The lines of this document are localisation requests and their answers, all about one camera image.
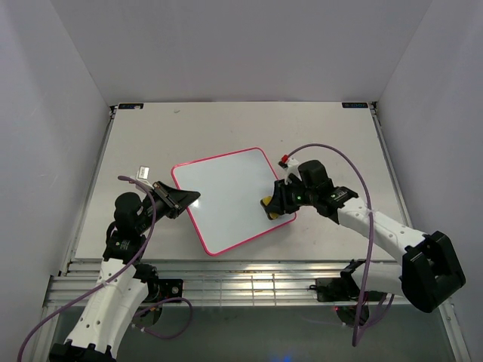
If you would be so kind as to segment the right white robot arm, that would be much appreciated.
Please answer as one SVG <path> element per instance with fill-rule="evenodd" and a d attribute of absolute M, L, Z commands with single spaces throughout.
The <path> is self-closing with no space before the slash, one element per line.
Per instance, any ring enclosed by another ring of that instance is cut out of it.
<path fill-rule="evenodd" d="M 356 192 L 335 186 L 325 166 L 316 160 L 302 164 L 290 158 L 284 179 L 275 181 L 272 195 L 261 200 L 271 220 L 314 207 L 337 225 L 372 239 L 395 264 L 366 266 L 352 260 L 339 277 L 318 282 L 324 301 L 359 299 L 368 292 L 405 297 L 416 309 L 429 313 L 466 283 L 451 239 L 442 232 L 427 234 L 370 211 Z"/>

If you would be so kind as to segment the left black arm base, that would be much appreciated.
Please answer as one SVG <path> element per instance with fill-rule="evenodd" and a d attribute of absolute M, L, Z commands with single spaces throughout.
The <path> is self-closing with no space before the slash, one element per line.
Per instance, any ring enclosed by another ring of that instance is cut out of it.
<path fill-rule="evenodd" d="M 135 279 L 141 280 L 148 288 L 147 297 L 141 302 L 133 321 L 143 327 L 154 326 L 162 316 L 162 306 L 153 307 L 156 302 L 181 297 L 183 280 L 160 278 L 155 266 L 140 263 L 136 265 Z"/>

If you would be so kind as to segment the pink framed whiteboard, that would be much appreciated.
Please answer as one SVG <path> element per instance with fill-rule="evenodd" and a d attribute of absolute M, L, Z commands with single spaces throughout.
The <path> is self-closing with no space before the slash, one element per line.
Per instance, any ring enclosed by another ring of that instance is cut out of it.
<path fill-rule="evenodd" d="M 278 179 L 260 147 L 215 155 L 172 167 L 178 189 L 201 196 L 188 208 L 198 238 L 209 256 L 219 256 L 293 222 L 295 213 L 275 220 L 260 200 Z"/>

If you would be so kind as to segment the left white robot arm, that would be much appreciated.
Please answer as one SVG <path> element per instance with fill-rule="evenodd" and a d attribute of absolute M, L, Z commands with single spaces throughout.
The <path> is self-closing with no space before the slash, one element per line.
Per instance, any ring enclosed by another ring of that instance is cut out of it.
<path fill-rule="evenodd" d="M 201 195 L 162 182 L 135 185 L 146 195 L 125 192 L 116 198 L 94 291 L 85 296 L 87 304 L 66 340 L 52 345 L 50 361 L 115 361 L 139 306 L 160 300 L 157 271 L 142 256 L 155 223 L 176 219 Z"/>

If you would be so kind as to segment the yellow bone-shaped eraser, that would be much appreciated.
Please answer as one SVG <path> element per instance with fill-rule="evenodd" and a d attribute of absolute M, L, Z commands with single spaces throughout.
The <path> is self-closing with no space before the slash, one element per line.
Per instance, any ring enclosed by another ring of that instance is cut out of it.
<path fill-rule="evenodd" d="M 275 220 L 281 216 L 278 205 L 272 202 L 272 196 L 262 198 L 260 200 L 260 205 L 269 220 Z"/>

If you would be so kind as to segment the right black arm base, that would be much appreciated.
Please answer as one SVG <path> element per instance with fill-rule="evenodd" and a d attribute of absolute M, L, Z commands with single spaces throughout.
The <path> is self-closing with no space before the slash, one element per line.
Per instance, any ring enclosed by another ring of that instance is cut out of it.
<path fill-rule="evenodd" d="M 360 289 L 352 279 L 354 272 L 360 268 L 364 270 L 364 259 L 352 260 L 347 267 L 336 278 L 316 278 L 315 283 L 309 286 L 309 290 L 316 293 L 318 302 L 354 302 L 354 305 L 336 306 L 335 311 L 338 318 L 348 325 L 354 327 Z"/>

